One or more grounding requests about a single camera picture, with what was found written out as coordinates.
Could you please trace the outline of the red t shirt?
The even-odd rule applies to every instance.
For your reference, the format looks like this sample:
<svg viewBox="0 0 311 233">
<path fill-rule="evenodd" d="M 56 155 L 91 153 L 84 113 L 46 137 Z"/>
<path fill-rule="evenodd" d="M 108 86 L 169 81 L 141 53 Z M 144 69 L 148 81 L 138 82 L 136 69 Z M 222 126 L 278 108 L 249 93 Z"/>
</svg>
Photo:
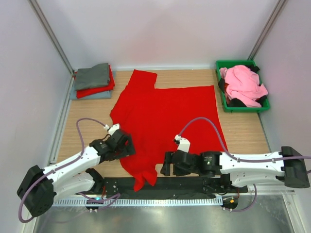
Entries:
<svg viewBox="0 0 311 233">
<path fill-rule="evenodd" d="M 157 89 L 155 73 L 134 70 L 110 112 L 114 124 L 132 136 L 136 154 L 121 159 L 135 178 L 134 190 L 157 180 L 156 165 L 174 151 L 174 137 L 190 141 L 190 153 L 227 148 L 213 86 Z"/>
<path fill-rule="evenodd" d="M 111 65 L 109 65 L 109 78 L 110 78 L 110 81 L 109 81 L 108 86 L 76 91 L 77 92 L 77 98 L 82 98 L 82 97 L 86 97 L 86 96 L 89 96 L 92 94 L 97 94 L 97 93 L 101 93 L 101 92 L 105 92 L 105 91 L 112 91 L 115 87 L 115 82 L 114 82 L 114 78 L 113 78 L 113 72 L 111 69 Z"/>
</svg>

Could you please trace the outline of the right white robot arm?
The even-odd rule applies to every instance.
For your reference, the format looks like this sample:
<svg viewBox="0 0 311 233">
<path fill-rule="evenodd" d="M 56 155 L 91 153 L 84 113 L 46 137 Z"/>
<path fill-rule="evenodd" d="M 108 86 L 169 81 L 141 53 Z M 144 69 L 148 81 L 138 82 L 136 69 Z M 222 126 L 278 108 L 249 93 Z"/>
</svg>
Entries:
<svg viewBox="0 0 311 233">
<path fill-rule="evenodd" d="M 220 151 L 196 155 L 176 150 L 165 154 L 160 172 L 164 176 L 195 173 L 206 178 L 226 175 L 219 179 L 219 187 L 224 192 L 230 192 L 235 187 L 279 182 L 289 188 L 309 188 L 311 184 L 305 159 L 289 146 L 271 153 L 231 156 Z"/>
</svg>

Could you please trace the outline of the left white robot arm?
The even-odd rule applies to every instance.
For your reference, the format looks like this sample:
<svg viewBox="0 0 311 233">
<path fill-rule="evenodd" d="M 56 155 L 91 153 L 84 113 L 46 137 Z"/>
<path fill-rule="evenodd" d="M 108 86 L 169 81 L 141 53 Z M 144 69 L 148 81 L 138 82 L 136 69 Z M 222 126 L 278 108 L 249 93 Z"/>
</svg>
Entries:
<svg viewBox="0 0 311 233">
<path fill-rule="evenodd" d="M 31 167 L 17 190 L 19 210 L 26 207 L 32 217 L 38 217 L 60 199 L 80 192 L 98 194 L 104 178 L 94 167 L 135 153 L 131 135 L 114 125 L 108 138 L 95 139 L 76 155 L 45 168 Z"/>
</svg>

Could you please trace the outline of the folded blue-grey t shirt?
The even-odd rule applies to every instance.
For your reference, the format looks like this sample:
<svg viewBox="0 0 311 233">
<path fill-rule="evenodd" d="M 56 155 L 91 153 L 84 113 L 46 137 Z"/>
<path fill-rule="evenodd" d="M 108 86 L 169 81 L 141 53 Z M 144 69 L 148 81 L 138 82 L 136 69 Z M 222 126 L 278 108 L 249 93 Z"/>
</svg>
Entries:
<svg viewBox="0 0 311 233">
<path fill-rule="evenodd" d="M 77 98 L 77 92 L 72 89 L 70 91 L 69 99 L 70 100 L 100 100 L 100 99 L 110 99 L 111 98 L 111 92 L 105 91 L 97 94 L 92 94 L 86 97 Z"/>
</svg>

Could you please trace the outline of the folded red t shirt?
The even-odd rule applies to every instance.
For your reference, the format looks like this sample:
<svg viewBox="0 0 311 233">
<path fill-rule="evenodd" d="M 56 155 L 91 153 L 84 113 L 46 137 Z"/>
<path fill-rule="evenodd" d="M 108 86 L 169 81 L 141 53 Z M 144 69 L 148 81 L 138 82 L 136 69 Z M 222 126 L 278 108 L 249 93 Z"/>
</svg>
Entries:
<svg viewBox="0 0 311 233">
<path fill-rule="evenodd" d="M 113 72 L 111 69 L 111 65 L 109 65 L 109 78 L 110 78 L 110 81 L 109 81 L 108 86 L 76 91 L 77 92 L 77 98 L 82 98 L 82 97 L 86 97 L 86 96 L 89 96 L 92 94 L 97 94 L 97 93 L 101 93 L 101 92 L 105 92 L 105 91 L 112 91 L 115 87 L 115 82 L 114 82 L 114 78 L 113 78 Z"/>
</svg>

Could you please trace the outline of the folded grey t shirt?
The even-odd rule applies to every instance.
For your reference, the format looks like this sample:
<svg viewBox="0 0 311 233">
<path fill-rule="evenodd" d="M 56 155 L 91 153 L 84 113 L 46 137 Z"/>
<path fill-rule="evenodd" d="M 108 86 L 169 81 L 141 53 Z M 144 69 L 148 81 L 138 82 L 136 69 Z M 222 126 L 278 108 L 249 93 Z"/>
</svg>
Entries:
<svg viewBox="0 0 311 233">
<path fill-rule="evenodd" d="M 80 68 L 75 74 L 74 90 L 86 90 L 108 86 L 109 64 L 101 63 L 91 68 Z"/>
</svg>

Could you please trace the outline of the left aluminium frame post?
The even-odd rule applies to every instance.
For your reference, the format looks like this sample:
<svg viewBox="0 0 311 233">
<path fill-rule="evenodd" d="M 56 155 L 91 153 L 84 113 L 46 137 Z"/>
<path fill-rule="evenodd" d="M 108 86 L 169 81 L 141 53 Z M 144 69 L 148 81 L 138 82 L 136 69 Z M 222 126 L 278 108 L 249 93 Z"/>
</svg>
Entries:
<svg viewBox="0 0 311 233">
<path fill-rule="evenodd" d="M 51 40 L 54 48 L 56 49 L 57 53 L 59 54 L 61 60 L 63 61 L 64 65 L 66 66 L 69 73 L 72 75 L 74 73 L 74 69 L 72 68 L 72 65 L 70 64 L 67 56 L 65 55 L 65 52 L 63 48 L 61 47 L 52 27 L 50 26 L 44 12 L 42 11 L 38 1 L 36 0 L 29 0 L 28 3 L 32 7 L 35 15 L 39 19 L 42 27 L 44 28 L 45 32 L 47 33 L 49 39 Z"/>
</svg>

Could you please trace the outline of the aluminium frame post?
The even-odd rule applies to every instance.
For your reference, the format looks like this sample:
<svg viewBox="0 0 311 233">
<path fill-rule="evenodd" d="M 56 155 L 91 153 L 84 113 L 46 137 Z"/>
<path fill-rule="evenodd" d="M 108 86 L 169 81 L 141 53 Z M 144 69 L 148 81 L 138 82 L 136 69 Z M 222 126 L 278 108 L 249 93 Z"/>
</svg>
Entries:
<svg viewBox="0 0 311 233">
<path fill-rule="evenodd" d="M 261 30 L 259 37 L 257 38 L 247 60 L 255 59 L 257 53 L 259 52 L 261 46 L 263 45 L 265 39 L 268 37 L 270 31 L 272 30 L 274 24 L 276 23 L 277 19 L 281 15 L 287 3 L 288 3 L 288 0 L 278 0 L 276 2 L 276 5 L 273 8 L 270 16 L 268 17 L 263 29 Z"/>
<path fill-rule="evenodd" d="M 39 19 L 42 27 L 44 28 L 45 32 L 47 33 L 49 39 L 51 40 L 54 48 L 56 49 L 57 53 L 59 54 L 61 60 L 63 61 L 64 65 L 66 66 L 69 73 L 72 75 L 74 73 L 74 69 L 72 68 L 72 65 L 70 64 L 67 56 L 65 55 L 65 52 L 63 48 L 61 47 L 52 27 L 50 26 L 44 12 L 42 11 L 38 1 L 36 0 L 29 0 L 28 3 L 32 7 L 35 15 Z"/>
</svg>

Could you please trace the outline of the right aluminium frame post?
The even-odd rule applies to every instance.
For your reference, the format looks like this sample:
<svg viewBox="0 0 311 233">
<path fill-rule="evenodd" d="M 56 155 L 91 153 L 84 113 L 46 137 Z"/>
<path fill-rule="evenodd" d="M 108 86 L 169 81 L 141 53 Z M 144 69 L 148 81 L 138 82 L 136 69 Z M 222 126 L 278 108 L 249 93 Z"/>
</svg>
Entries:
<svg viewBox="0 0 311 233">
<path fill-rule="evenodd" d="M 255 59 L 257 53 L 259 52 L 261 46 L 263 45 L 265 39 L 268 37 L 270 31 L 272 30 L 274 24 L 276 23 L 277 19 L 281 15 L 287 3 L 288 3 L 288 0 L 278 0 L 276 2 L 276 5 L 273 8 L 270 16 L 268 17 L 263 29 L 261 30 L 259 37 L 257 38 L 247 60 Z"/>
</svg>

